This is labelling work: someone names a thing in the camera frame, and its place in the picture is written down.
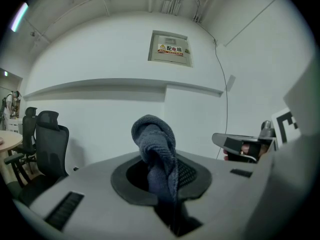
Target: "electrical cable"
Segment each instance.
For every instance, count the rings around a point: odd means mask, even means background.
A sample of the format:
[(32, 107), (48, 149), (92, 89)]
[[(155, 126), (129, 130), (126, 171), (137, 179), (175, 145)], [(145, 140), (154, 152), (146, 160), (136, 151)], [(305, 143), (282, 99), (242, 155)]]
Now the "electrical cable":
[(106, 0), (103, 0), (103, 3), (104, 3), (104, 8), (105, 8), (105, 11), (106, 11), (106, 16), (110, 17), (110, 13), (109, 13), (109, 10), (108, 10), (108, 7), (107, 7), (107, 3), (106, 3)]
[[(224, 134), (227, 133), (227, 128), (228, 128), (228, 89), (227, 89), (227, 81), (226, 81), (226, 76), (225, 76), (225, 72), (224, 72), (224, 69), (220, 63), (220, 60), (218, 58), (218, 55), (217, 55), (217, 40), (215, 39), (215, 37), (210, 34), (203, 26), (201, 26), (199, 23), (197, 23), (201, 28), (203, 28), (212, 38), (213, 38), (213, 41), (214, 41), (214, 51), (215, 51), (215, 56), (220, 64), (220, 67), (221, 67), (221, 70), (222, 70), (222, 73), (223, 73), (223, 78), (224, 78), (224, 84), (225, 84), (225, 98), (226, 98), (226, 122), (225, 122), (225, 132)], [(218, 156), (220, 154), (220, 151), (221, 151), (221, 147), (219, 149), (219, 152), (218, 152), (218, 155), (216, 156), (215, 159), (218, 159)]]
[(199, 6), (200, 6), (200, 0), (198, 0), (198, 7), (197, 7), (196, 12), (195, 12), (195, 14), (194, 14), (193, 21), (195, 21), (196, 18), (197, 18), (197, 13), (198, 13), (198, 11), (199, 11)]

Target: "electrical box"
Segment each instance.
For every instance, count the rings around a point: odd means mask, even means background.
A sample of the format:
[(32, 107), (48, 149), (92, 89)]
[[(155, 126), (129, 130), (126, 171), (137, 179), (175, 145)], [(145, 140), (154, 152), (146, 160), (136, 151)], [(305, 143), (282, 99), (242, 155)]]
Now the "electrical box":
[(192, 67), (187, 37), (153, 31), (148, 60)]

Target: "black vent grille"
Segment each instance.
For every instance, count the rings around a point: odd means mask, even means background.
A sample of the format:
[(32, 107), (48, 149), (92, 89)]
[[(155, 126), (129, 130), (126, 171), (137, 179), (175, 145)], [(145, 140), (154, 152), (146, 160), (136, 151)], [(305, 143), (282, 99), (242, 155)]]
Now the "black vent grille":
[(46, 222), (61, 231), (84, 198), (83, 194), (70, 192), (46, 218)]

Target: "wooden table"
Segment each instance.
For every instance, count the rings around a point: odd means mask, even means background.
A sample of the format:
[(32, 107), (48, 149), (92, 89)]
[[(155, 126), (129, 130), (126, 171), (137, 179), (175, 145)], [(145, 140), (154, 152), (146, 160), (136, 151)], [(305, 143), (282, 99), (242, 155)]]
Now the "wooden table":
[[(12, 156), (11, 150), (21, 144), (23, 139), (21, 134), (8, 130), (0, 130), (0, 138), (3, 139), (2, 144), (0, 144), (0, 153), (8, 151), (9, 156)], [(19, 176), (16, 164), (12, 163), (11, 166), (17, 181), (23, 187), (24, 184)]]
[(3, 138), (3, 143), (0, 144), (0, 153), (12, 150), (22, 143), (22, 135), (13, 131), (0, 130), (0, 138)]

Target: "chair headrest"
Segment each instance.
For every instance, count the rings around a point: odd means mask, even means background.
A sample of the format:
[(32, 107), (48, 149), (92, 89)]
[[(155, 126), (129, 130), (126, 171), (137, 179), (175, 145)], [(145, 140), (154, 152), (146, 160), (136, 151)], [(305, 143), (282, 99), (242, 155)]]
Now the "chair headrest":
[(25, 115), (27, 117), (35, 117), (36, 116), (36, 107), (30, 106), (25, 110)]
[(57, 120), (58, 116), (58, 112), (49, 110), (42, 111), (36, 119), (36, 124), (43, 128), (60, 131)]

